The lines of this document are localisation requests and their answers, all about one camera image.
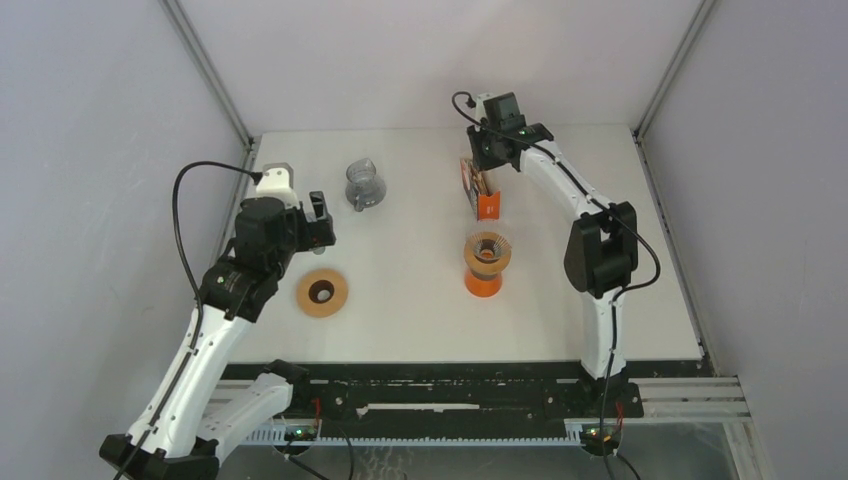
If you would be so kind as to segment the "orange glass carafe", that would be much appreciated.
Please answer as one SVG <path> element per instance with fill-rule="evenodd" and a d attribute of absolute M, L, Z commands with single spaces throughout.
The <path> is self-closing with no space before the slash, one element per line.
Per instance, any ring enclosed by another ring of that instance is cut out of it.
<path fill-rule="evenodd" d="M 495 270 L 478 270 L 468 266 L 464 275 L 464 285 L 467 291 L 476 297 L 492 297 L 502 288 L 503 270 L 503 267 Z"/>

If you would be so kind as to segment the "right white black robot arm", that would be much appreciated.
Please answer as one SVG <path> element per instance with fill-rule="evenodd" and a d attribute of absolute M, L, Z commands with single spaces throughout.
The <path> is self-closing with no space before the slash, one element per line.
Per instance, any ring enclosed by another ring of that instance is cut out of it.
<path fill-rule="evenodd" d="M 637 213 L 628 202 L 600 194 L 565 158 L 553 133 L 530 124 L 514 93 L 461 92 L 454 108 L 469 121 L 472 163 L 479 171 L 509 166 L 529 177 L 570 220 L 563 268 L 583 300 L 583 383 L 578 402 L 592 416 L 605 415 L 627 383 L 619 351 L 619 307 L 638 267 Z"/>

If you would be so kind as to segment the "clear glass dripper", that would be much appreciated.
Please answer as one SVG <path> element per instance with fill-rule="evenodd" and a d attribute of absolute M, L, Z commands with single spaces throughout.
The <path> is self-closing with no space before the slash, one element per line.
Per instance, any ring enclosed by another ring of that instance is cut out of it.
<path fill-rule="evenodd" d="M 509 225 L 499 220 L 483 220 L 473 222 L 466 230 L 465 241 L 476 242 L 491 239 L 501 246 L 512 246 L 512 230 Z"/>

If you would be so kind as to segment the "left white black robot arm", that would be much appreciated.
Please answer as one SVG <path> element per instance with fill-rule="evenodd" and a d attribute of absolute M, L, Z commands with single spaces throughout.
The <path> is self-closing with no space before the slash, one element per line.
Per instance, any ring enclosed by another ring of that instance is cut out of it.
<path fill-rule="evenodd" d="M 204 411 L 234 348 L 277 293 L 292 257 L 332 246 L 333 220 L 320 191 L 303 205 L 263 196 L 243 201 L 235 234 L 204 274 L 182 344 L 147 408 L 124 434 L 105 437 L 99 456 L 127 479 L 214 479 L 261 423 L 311 407 L 303 368 L 275 360 L 247 392 L 211 416 Z"/>

